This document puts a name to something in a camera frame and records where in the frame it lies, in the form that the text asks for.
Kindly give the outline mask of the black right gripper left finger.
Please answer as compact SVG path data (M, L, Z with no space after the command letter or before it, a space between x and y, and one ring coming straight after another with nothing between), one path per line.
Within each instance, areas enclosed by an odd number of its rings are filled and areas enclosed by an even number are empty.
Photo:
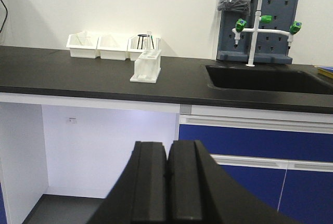
M90 223L166 223L166 154L160 142L135 142L121 176Z

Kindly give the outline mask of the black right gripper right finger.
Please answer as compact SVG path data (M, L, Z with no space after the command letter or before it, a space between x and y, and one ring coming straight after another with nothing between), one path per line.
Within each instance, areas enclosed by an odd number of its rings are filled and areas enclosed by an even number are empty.
M199 140L173 142L168 166L170 223L297 223L239 184Z

